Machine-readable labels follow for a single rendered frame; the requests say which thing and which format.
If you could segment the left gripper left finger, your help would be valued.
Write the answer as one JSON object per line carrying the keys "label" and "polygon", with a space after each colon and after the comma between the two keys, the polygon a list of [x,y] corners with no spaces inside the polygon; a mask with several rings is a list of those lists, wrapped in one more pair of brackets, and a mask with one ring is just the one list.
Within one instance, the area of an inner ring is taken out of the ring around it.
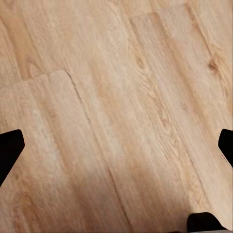
{"label": "left gripper left finger", "polygon": [[0,134],[0,186],[25,147],[20,129]]}

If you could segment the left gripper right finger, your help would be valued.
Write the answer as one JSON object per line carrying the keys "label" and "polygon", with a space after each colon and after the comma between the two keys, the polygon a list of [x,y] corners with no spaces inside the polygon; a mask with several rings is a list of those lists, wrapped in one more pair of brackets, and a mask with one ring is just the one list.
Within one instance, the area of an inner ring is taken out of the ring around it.
{"label": "left gripper right finger", "polygon": [[233,167],[233,131],[227,129],[221,131],[218,147]]}

